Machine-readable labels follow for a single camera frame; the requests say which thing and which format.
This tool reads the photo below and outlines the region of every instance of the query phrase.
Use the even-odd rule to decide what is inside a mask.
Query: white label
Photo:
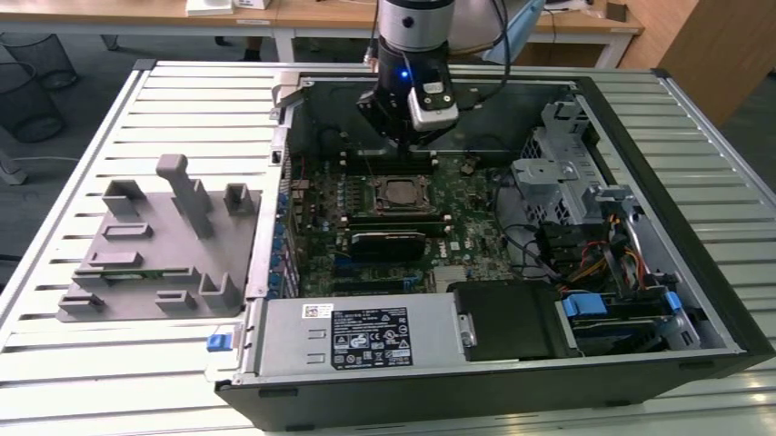
[[[441,82],[432,82],[430,84],[424,84],[424,91],[426,94],[440,94],[445,90]]]
[[[267,20],[238,20],[238,25],[270,25]]]
[[[333,304],[305,304],[302,306],[302,318],[331,318]]]

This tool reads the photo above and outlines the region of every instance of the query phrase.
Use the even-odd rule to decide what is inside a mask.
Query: wooden desk
[[[186,0],[2,0],[0,32],[273,36],[279,4],[186,16]]]
[[[282,0],[275,17],[279,52],[286,57],[293,53],[295,37],[369,38],[374,19],[376,6],[370,0]],[[644,30],[632,16],[627,23],[620,23],[581,12],[556,13],[555,22],[553,30],[553,17],[544,15],[529,41],[605,45],[599,68],[617,66],[632,37]]]
[[[368,38],[376,7],[369,0],[274,0],[270,9],[235,8],[233,15],[186,16],[186,0],[3,0],[0,31],[98,35],[271,36],[282,62],[294,62],[299,36]],[[533,43],[605,45],[599,67],[616,67],[643,28],[581,13],[544,16]]]

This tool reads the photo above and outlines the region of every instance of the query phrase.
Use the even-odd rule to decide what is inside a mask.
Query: motherboard
[[[493,221],[496,170],[474,154],[294,160],[303,297],[446,292],[513,278]]]

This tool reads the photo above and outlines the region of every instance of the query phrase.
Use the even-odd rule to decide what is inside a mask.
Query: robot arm
[[[509,42],[518,37],[512,53],[518,53],[525,45],[545,0],[520,3],[524,7],[512,19],[518,32],[506,35]],[[358,107],[401,153],[410,145],[434,141],[458,120],[448,67],[453,21],[454,0],[380,0],[377,85],[362,96]]]

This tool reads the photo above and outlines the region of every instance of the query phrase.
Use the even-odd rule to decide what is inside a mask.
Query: blue latch
[[[668,305],[671,306],[672,311],[681,310],[681,300],[679,299],[679,295],[673,291],[668,291],[665,293],[665,300],[668,301]]]
[[[231,333],[211,334],[207,338],[209,352],[230,352],[231,351]]]
[[[563,310],[572,318],[579,315],[605,315],[607,304],[597,293],[573,293],[563,301]]]

